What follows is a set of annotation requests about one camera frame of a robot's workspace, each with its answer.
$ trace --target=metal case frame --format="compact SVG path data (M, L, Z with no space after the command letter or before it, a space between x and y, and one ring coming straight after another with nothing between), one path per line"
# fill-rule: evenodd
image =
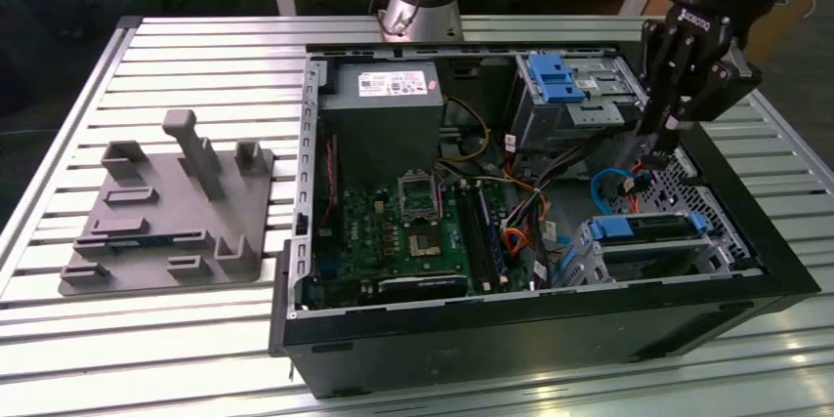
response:
M320 70L305 72L308 92ZM314 108L305 100L300 182L313 159ZM641 282L581 295L525 292L500 301L449 300L441 308L296 317L288 285L308 271L310 253L310 197L300 185L296 236L274 279L269 353L289 357L316 396L349 396L684 354L751 317L787 309L819 288L700 126L680 147L753 253L749 267L765 275L733 272L707 282ZM290 265L290 256L300 262Z

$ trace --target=orange wire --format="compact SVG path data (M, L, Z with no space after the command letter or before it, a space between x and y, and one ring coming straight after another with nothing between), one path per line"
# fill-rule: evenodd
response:
M641 163L637 162L635 164L635 166L631 167L631 172L633 174L637 173L637 171L641 170ZM639 212L639 200L635 196L628 196L628 202L629 202L629 206L631 206L631 213L635 214L636 212Z
M509 239L511 234L519 237L519 242L515 245L512 244L512 240ZM515 257L521 252L524 247L529 245L527 234L515 228L508 228L504 230L504 232L501 233L501 240L504 241L504 245L509 250L511 257Z

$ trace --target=slotted metal table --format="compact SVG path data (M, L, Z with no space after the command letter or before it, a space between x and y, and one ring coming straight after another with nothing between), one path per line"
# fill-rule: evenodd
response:
M489 41L639 39L641 18L467 17ZM752 415L831 411L834 178L759 93L705 129L821 293L689 354L460 385L316 400L265 356L274 256L289 236L305 45L373 43L365 17L144 19L104 50L0 235L0 416L272 413ZM133 298L64 298L110 140L173 150L165 110L194 110L216 149L257 138L277 155L258 281Z

